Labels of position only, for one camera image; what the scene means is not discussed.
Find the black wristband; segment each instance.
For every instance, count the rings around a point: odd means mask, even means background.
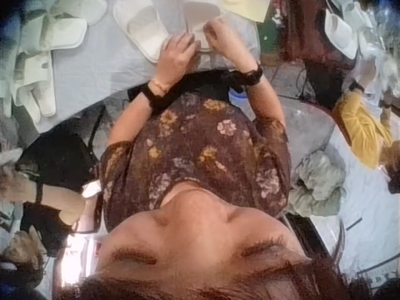
[[[359,89],[360,91],[362,91],[362,93],[365,93],[365,89],[362,85],[360,85],[357,81],[353,81],[350,86],[349,86],[349,90],[350,91],[354,91],[355,89]]]
[[[36,181],[36,198],[35,203],[41,204],[43,200],[43,183],[40,181]]]
[[[153,91],[149,88],[148,84],[145,84],[141,90],[142,93],[146,96],[147,100],[149,100],[149,105],[152,109],[153,114],[161,114],[169,106],[169,104],[166,104],[165,101],[163,101],[164,97],[155,95]]]
[[[229,85],[238,93],[243,92],[242,86],[255,86],[258,84],[264,74],[263,67],[257,65],[256,70],[247,73],[239,71],[231,71],[228,76],[225,76]]]

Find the table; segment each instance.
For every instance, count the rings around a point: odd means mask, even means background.
[[[106,15],[88,28],[79,47],[52,52],[57,113],[53,117],[42,117],[35,124],[39,133],[110,96],[126,97],[121,91],[145,83],[154,74],[155,65],[118,27],[113,16],[115,2],[107,0]],[[169,33],[185,30],[181,0],[153,0],[153,3]],[[242,36],[252,55],[259,58],[256,24],[230,12],[224,13],[224,19]],[[202,55],[199,65],[200,70],[232,67],[223,57],[213,54]]]

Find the yellow sleeve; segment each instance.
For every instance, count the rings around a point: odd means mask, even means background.
[[[374,169],[378,165],[378,140],[372,122],[361,122],[358,109],[361,95],[345,92],[338,107],[338,113],[351,140],[353,153],[366,166]]]

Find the gray cloth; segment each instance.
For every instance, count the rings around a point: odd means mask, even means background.
[[[339,212],[346,173],[320,150],[305,157],[296,168],[305,186],[294,186],[287,211],[303,217],[333,216]]]

